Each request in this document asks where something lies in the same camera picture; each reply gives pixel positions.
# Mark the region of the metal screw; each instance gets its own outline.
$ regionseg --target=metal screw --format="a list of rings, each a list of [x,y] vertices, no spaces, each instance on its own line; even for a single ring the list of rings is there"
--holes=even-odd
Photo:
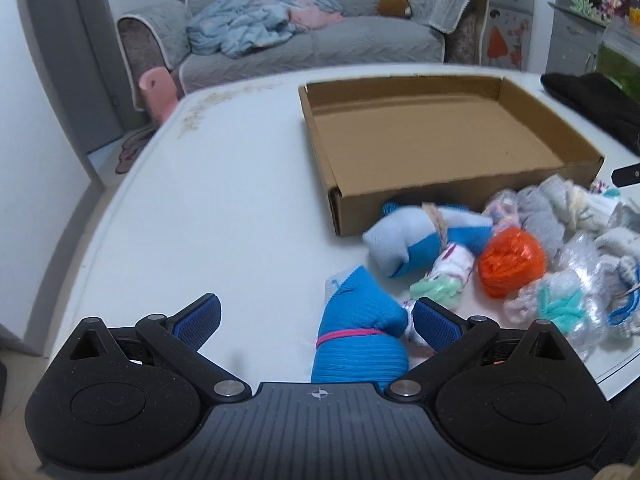
[[[235,397],[244,392],[244,384],[240,381],[220,381],[213,387],[213,391],[223,397]]]
[[[401,397],[413,397],[422,391],[422,387],[415,381],[402,380],[392,383],[391,391]]]

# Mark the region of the shelf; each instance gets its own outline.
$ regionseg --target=shelf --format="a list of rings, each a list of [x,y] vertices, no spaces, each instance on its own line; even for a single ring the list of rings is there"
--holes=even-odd
[[[575,10],[571,10],[569,7],[563,7],[562,5],[558,5],[553,2],[549,2],[549,5],[554,9],[562,10],[562,12],[572,14],[573,16],[577,16],[578,18],[582,18],[586,22],[593,23],[593,25],[597,25],[598,27],[607,28],[607,25],[609,25],[609,23],[603,23],[600,20],[594,20],[589,16],[585,16],[581,12],[575,12]]]

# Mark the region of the pink rubber band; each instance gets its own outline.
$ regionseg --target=pink rubber band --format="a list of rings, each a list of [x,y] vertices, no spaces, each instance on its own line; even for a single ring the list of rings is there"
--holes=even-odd
[[[349,328],[346,330],[336,330],[335,332],[329,332],[318,338],[316,341],[316,350],[322,343],[331,341],[331,339],[340,339],[342,337],[354,337],[359,335],[384,335],[385,332],[378,330],[377,328]]]

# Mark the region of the triangular cutout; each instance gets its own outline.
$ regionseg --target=triangular cutout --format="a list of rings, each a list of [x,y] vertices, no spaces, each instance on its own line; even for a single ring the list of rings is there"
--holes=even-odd
[[[564,354],[558,343],[549,332],[540,332],[533,343],[529,354],[542,359],[553,359],[562,361]]]
[[[87,359],[89,357],[100,357],[104,355],[106,352],[104,350],[104,346],[98,337],[97,332],[95,330],[87,330],[80,341],[74,348],[74,351],[71,352],[70,359]]]

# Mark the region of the green plant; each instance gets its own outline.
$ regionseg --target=green plant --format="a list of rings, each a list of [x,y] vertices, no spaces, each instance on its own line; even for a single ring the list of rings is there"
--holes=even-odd
[[[571,6],[569,8],[574,12],[580,12],[585,16],[593,16],[596,11],[591,0],[571,0]]]

